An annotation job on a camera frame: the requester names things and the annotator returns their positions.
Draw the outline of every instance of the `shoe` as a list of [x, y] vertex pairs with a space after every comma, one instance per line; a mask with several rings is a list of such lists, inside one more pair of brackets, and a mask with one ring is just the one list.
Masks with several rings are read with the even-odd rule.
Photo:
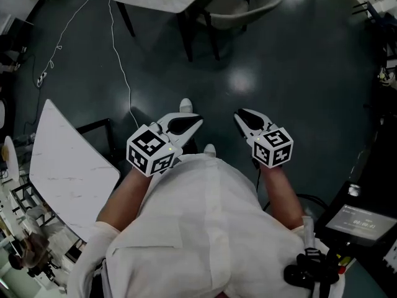
[[193, 104], [189, 98], [183, 98], [179, 104], [179, 112], [193, 112]]
[[205, 146], [204, 155], [211, 156], [212, 158], [216, 157], [215, 146], [212, 143], [209, 143], [207, 146]]

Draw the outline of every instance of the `display screen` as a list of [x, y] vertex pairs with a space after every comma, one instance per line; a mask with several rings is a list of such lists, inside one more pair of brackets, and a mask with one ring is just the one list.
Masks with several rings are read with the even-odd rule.
[[397, 222], [396, 219], [344, 205], [326, 227], [357, 237], [377, 240]]

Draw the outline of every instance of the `concrete floor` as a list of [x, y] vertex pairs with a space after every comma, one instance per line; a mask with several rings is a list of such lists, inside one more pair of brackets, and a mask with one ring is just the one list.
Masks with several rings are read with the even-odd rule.
[[[28, 55], [37, 57], [35, 79], [84, 1], [49, 0], [33, 18]], [[295, 141], [285, 170], [296, 192], [330, 203], [349, 178], [372, 128], [362, 104], [368, 101], [377, 66], [371, 35], [359, 17], [350, 16], [354, 4], [354, 0], [283, 0], [247, 32], [220, 32], [220, 62], [213, 58], [206, 32], [198, 27], [192, 43], [194, 61], [189, 63], [175, 15], [127, 6], [134, 39], [112, 2], [115, 43], [132, 87], [138, 123], [176, 111], [179, 101], [189, 97], [205, 119], [195, 137], [198, 148], [213, 143], [220, 158], [255, 181], [257, 171], [234, 126], [233, 112], [240, 107], [261, 111]], [[55, 67], [48, 70], [39, 111], [50, 98], [76, 127], [111, 118], [117, 146], [124, 147], [135, 124], [112, 49], [110, 23], [107, 0], [91, 0], [77, 14], [53, 59]], [[16, 74], [13, 90], [16, 136], [35, 114], [31, 60]], [[36, 126], [27, 126], [27, 132]], [[264, 204], [264, 189], [259, 190]], [[364, 286], [363, 278], [369, 278]], [[357, 264], [347, 276], [346, 297], [361, 290], [365, 297], [383, 297]]]

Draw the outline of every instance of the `table leg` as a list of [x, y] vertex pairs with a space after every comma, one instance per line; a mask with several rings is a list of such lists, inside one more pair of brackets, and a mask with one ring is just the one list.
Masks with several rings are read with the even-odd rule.
[[117, 2], [117, 6], [118, 6], [118, 9], [120, 10], [120, 13], [122, 14], [124, 23], [127, 26], [128, 31], [130, 31], [132, 37], [135, 37], [135, 32], [134, 32], [134, 29], [132, 27], [132, 24], [131, 24], [131, 21], [130, 21], [130, 18], [128, 16], [127, 9], [125, 8], [124, 3]]
[[179, 30], [181, 31], [186, 55], [187, 58], [189, 59], [189, 62], [191, 62], [193, 61], [192, 44], [190, 38], [190, 30], [189, 30], [189, 26], [187, 25], [185, 12], [178, 13], [176, 16], [178, 18]]

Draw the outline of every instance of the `white shirt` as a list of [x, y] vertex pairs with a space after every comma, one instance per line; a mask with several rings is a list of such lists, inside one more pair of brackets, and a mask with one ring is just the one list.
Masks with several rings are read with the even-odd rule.
[[[283, 280], [304, 253], [302, 229], [288, 230], [262, 211], [255, 188], [238, 170], [206, 155], [153, 178], [138, 218], [123, 232], [103, 222], [68, 283], [68, 296], [89, 297], [106, 257], [113, 298], [308, 297]], [[326, 247], [316, 240], [326, 253]], [[344, 276], [330, 297], [342, 297]]]

